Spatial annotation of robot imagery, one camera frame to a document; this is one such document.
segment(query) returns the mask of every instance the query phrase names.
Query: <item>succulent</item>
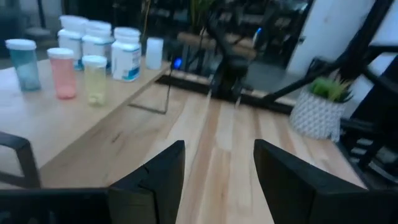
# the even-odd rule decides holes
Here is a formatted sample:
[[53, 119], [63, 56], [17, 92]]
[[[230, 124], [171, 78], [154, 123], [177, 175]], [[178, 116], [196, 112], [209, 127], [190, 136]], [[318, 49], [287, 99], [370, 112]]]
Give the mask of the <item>succulent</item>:
[[353, 96], [349, 90], [352, 82], [342, 82], [339, 78], [320, 77], [310, 84], [310, 93], [335, 103], [345, 103]]

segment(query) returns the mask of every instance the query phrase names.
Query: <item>white lid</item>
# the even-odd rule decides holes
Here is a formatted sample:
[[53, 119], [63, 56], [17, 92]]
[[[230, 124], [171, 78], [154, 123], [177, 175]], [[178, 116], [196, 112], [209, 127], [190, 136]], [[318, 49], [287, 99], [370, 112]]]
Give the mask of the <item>white lid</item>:
[[149, 37], [148, 40], [147, 40], [147, 46], [162, 47], [163, 46], [163, 39], [156, 38], [156, 37]]
[[108, 39], [102, 37], [95, 37], [92, 35], [85, 35], [81, 38], [83, 42], [89, 42], [94, 44], [107, 44], [109, 41]]
[[91, 29], [91, 28], [87, 27], [86, 34], [92, 35], [93, 37], [109, 38], [112, 34], [112, 31], [111, 30], [101, 30], [101, 29]]
[[6, 40], [6, 47], [10, 50], [35, 50], [36, 43], [27, 39], [9, 39]]
[[58, 36], [59, 37], [68, 37], [71, 39], [81, 39], [83, 37], [83, 34], [77, 31], [72, 31], [72, 30], [66, 30], [62, 29], [58, 31]]
[[50, 58], [55, 59], [73, 59], [74, 53], [70, 49], [65, 48], [52, 48], [48, 49], [47, 53]]
[[115, 36], [126, 36], [126, 37], [139, 37], [141, 32], [137, 29], [129, 28], [129, 27], [117, 27], [114, 29]]
[[111, 30], [112, 25], [103, 21], [88, 21], [86, 23], [87, 29]]
[[115, 39], [117, 41], [120, 41], [122, 43], [127, 43], [127, 44], [138, 44], [139, 43], [139, 37], [126, 37], [126, 36], [115, 35]]
[[84, 25], [88, 19], [80, 16], [60, 16], [61, 26], [66, 30], [73, 30], [77, 32], [84, 32]]
[[83, 64], [94, 66], [94, 67], [105, 67], [107, 64], [106, 57], [98, 56], [98, 55], [87, 55], [82, 58]]

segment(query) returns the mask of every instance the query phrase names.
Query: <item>black stand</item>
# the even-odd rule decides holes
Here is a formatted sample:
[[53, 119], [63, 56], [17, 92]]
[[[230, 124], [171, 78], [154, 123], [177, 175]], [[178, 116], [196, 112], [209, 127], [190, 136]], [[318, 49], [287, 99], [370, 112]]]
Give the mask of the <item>black stand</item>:
[[15, 150], [23, 177], [0, 172], [0, 181], [24, 188], [40, 188], [40, 177], [30, 142], [24, 138], [0, 132], [0, 145]]
[[[173, 70], [170, 70], [170, 73], [166, 76], [166, 77], [171, 77]], [[151, 113], [157, 113], [157, 114], [162, 114], [165, 115], [167, 113], [167, 110], [169, 110], [169, 98], [170, 98], [170, 87], [171, 87], [171, 82], [169, 82], [168, 84], [168, 88], [167, 88], [167, 94], [166, 94], [166, 102], [165, 102], [165, 106], [163, 110], [158, 110], [158, 109], [153, 109], [153, 108], [149, 108], [146, 106], [142, 106], [142, 105], [137, 105], [134, 103], [129, 104], [128, 106], [134, 107], [134, 108], [139, 108], [142, 110], [146, 110], [149, 111]]]

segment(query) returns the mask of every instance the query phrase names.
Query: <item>blue container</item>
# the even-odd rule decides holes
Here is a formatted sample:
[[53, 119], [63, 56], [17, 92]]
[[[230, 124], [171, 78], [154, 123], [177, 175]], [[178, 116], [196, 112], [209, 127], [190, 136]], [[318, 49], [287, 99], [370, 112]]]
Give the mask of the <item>blue container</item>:
[[19, 86], [22, 91], [41, 89], [39, 71], [37, 69], [36, 43], [33, 40], [6, 40], [11, 61], [17, 72]]

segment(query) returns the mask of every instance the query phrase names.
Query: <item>white plant pot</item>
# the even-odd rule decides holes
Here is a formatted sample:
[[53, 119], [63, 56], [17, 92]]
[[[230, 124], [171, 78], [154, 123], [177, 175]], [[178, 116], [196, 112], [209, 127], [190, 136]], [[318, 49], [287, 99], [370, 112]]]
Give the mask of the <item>white plant pot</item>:
[[290, 114], [290, 124], [299, 133], [315, 139], [339, 141], [340, 118], [345, 103], [333, 103], [304, 89]]

